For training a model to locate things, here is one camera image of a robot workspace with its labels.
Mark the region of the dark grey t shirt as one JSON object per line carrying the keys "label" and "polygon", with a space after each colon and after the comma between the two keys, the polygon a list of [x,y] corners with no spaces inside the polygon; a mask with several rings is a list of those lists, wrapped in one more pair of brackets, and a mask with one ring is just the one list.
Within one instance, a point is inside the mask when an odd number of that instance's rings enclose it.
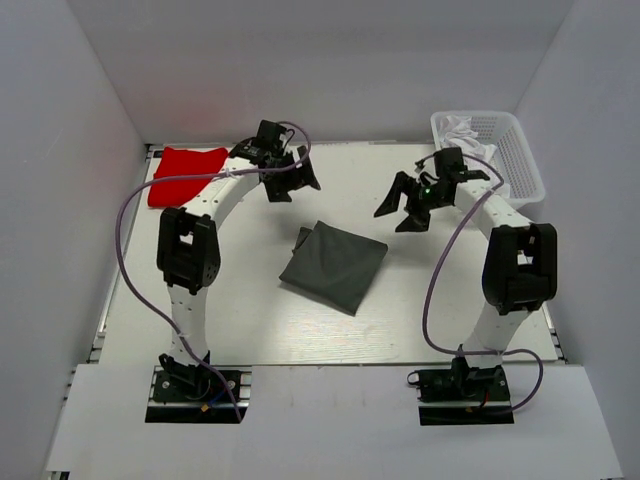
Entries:
{"label": "dark grey t shirt", "polygon": [[279,280],[314,300],[354,316],[371,287],[388,246],[318,221],[299,229]]}

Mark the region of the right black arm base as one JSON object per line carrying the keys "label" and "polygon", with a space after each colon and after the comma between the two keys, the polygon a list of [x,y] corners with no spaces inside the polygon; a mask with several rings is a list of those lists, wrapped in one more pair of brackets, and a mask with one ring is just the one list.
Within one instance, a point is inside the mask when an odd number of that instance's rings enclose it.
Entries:
{"label": "right black arm base", "polygon": [[407,384],[418,392],[421,426],[479,426],[514,423],[502,366],[472,368],[463,357],[450,367],[414,370]]}

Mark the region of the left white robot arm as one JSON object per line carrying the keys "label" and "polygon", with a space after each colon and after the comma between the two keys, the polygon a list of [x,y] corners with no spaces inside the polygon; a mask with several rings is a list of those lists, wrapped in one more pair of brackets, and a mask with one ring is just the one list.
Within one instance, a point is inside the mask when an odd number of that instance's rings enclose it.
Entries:
{"label": "left white robot arm", "polygon": [[191,400],[205,397],[215,377],[207,367],[205,316],[208,288],[221,267],[223,222],[259,185],[272,203],[289,202],[292,191],[307,186],[320,188],[310,142],[289,148],[298,130],[288,121],[261,121],[254,136],[231,149],[218,178],[207,180],[184,205],[161,213],[156,263],[168,288],[173,332],[170,350],[159,361],[171,384]]}

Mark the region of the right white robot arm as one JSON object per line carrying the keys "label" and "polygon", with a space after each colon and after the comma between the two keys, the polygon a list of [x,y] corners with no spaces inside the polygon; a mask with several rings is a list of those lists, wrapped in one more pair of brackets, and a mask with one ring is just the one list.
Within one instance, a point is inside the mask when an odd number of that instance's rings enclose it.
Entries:
{"label": "right white robot arm", "polygon": [[423,160],[415,175],[396,173],[390,190],[375,211],[382,217],[403,209],[399,233],[428,231],[433,211],[454,207],[463,218],[436,262],[423,310],[430,310],[436,282],[453,246],[467,224],[487,241],[481,274],[484,305],[470,336],[457,348],[444,349],[432,339],[427,344],[451,356],[449,369],[426,374],[421,386],[430,401],[484,399],[498,383],[504,357],[514,355],[509,345],[517,330],[557,293],[557,231],[535,223],[499,195],[505,181],[487,161],[459,147],[429,155],[435,172],[425,172]]}

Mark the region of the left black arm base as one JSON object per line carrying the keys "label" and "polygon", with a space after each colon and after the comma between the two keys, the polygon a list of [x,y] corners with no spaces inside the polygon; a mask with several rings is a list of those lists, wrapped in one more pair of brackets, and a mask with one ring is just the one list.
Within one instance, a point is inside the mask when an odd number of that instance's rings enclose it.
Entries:
{"label": "left black arm base", "polygon": [[223,368],[219,375],[163,354],[154,368],[146,407],[148,424],[239,424],[249,407],[252,371]]}

